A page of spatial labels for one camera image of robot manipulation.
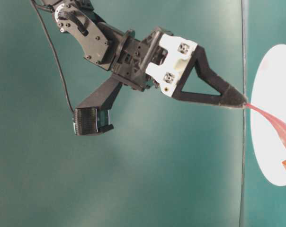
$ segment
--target black cable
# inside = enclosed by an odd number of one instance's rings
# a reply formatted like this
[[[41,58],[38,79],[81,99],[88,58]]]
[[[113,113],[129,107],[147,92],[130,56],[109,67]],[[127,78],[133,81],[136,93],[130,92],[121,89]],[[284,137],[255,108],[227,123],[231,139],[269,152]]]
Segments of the black cable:
[[[88,31],[86,30],[85,26],[81,23],[81,21],[71,12],[60,11],[58,13],[58,18],[61,20],[71,20],[73,23],[76,24],[78,30],[84,35],[88,35]]]
[[[44,21],[43,21],[41,15],[40,15],[38,9],[37,9],[37,5],[38,5],[38,4],[35,2],[35,0],[30,0],[30,2],[31,2],[33,8],[35,9],[35,11],[36,11],[36,13],[37,13],[37,16],[38,16],[38,18],[39,18],[39,20],[40,20],[40,22],[41,22],[41,25],[42,25],[42,28],[43,28],[44,33],[45,33],[45,35],[46,35],[46,38],[47,38],[47,40],[48,40],[48,42],[49,42],[50,47],[52,48],[52,51],[53,51],[53,54],[54,54],[54,59],[55,59],[55,62],[56,62],[56,64],[57,64],[57,67],[58,67],[58,69],[59,69],[60,78],[61,78],[61,81],[62,81],[62,84],[63,84],[63,88],[64,88],[64,91],[65,91],[66,101],[67,101],[67,103],[68,103],[69,109],[70,109],[71,112],[73,113],[74,110],[73,110],[73,108],[72,108],[72,105],[71,105],[71,102],[70,102],[70,99],[69,99],[69,95],[68,95],[68,90],[67,90],[65,78],[64,78],[64,75],[63,75],[63,72],[62,72],[62,68],[61,68],[61,65],[60,65],[60,62],[59,62],[59,58],[58,58],[57,52],[56,52],[56,50],[55,50],[55,48],[54,48],[54,44],[53,44],[53,42],[52,42],[52,40],[51,40],[51,38],[50,38],[50,36],[49,36],[49,34],[48,34],[48,31],[47,31],[47,29],[46,29],[45,23],[44,23]]]

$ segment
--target green wall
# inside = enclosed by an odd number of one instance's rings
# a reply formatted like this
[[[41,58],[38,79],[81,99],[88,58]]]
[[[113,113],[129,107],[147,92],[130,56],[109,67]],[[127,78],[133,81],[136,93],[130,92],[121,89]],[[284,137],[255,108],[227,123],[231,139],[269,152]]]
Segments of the green wall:
[[[135,29],[138,39],[161,26],[196,41],[213,70],[242,89],[240,0],[93,5],[109,24]],[[83,60],[74,38],[60,34],[50,15],[43,17],[75,106],[109,74]],[[258,50],[265,52],[266,42]],[[210,91],[198,79],[189,83],[188,90]],[[0,227],[238,226],[242,110],[124,87],[111,120],[115,129],[107,134],[74,136],[57,68],[29,1],[0,0]],[[253,168],[259,175],[252,179],[273,188]]]
[[[286,44],[286,0],[247,0],[246,6],[247,94],[250,97],[254,77],[264,54],[274,45]],[[286,227],[286,187],[274,186],[263,176],[254,155],[250,114],[247,113],[242,226]]]

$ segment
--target pink strip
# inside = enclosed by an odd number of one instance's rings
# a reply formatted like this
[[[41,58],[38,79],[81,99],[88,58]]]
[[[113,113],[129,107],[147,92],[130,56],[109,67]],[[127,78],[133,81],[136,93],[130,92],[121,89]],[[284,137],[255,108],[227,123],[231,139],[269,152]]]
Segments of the pink strip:
[[[246,107],[259,112],[272,124],[286,148],[286,123],[249,103],[246,104]]]

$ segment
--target robotic arm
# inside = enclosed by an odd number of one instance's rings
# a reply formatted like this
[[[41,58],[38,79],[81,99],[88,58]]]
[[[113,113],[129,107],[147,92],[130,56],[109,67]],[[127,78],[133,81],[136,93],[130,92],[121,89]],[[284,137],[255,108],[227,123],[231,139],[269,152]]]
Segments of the robotic arm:
[[[180,101],[243,108],[246,97],[209,68],[204,48],[197,43],[160,27],[145,39],[135,39],[135,32],[107,24],[90,0],[41,0],[39,9],[51,12],[61,33],[68,33],[80,43],[84,58],[111,76],[73,111],[76,135],[99,135],[113,129],[109,110],[122,85],[144,91],[152,85],[168,97]],[[195,68],[199,78],[220,95],[183,92]]]

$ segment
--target white plate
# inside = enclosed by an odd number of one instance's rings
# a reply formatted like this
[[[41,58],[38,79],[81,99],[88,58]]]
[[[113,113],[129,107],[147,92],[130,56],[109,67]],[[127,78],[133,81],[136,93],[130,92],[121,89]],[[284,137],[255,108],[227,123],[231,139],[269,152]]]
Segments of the white plate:
[[[264,56],[252,90],[251,104],[286,123],[286,45],[272,47]],[[250,111],[252,143],[258,164],[274,185],[286,185],[286,149],[273,126]]]

